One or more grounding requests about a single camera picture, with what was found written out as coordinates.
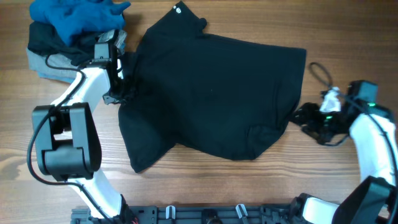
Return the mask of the black t-shirt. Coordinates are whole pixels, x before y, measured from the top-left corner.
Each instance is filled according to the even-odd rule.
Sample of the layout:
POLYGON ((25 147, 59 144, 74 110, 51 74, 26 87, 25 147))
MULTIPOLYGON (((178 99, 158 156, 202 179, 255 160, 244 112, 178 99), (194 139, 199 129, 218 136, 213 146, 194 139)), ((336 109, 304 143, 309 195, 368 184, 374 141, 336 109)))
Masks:
POLYGON ((254 160, 299 104, 305 49, 207 34, 206 25, 178 2, 123 60, 129 90, 119 128, 137 173, 176 144, 254 160))

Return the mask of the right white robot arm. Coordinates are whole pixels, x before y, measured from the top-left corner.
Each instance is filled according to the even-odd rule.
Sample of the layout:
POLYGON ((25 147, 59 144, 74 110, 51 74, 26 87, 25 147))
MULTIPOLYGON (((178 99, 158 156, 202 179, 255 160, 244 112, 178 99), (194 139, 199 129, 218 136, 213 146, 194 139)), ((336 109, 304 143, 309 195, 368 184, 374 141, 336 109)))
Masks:
POLYGON ((376 104, 377 85, 349 85, 345 102, 337 87, 323 92, 323 103, 305 103, 291 122, 323 146, 334 136, 351 138, 361 183, 340 204, 314 196, 297 199, 292 214, 305 223, 397 223, 396 126, 389 109, 376 104))

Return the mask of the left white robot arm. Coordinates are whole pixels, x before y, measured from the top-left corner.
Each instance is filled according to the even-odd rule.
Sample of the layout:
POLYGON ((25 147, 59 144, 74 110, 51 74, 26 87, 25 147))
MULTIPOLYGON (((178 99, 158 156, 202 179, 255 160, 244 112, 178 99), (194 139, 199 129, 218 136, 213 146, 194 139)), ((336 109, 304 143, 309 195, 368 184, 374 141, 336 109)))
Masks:
POLYGON ((129 82, 123 77, 119 46, 124 32, 112 30, 95 43, 94 56, 75 69, 76 78, 49 105, 32 112, 34 133, 27 167, 45 185, 71 187, 89 207, 72 223, 137 223, 138 219, 101 170, 101 143, 92 113, 100 101, 124 103, 129 82))

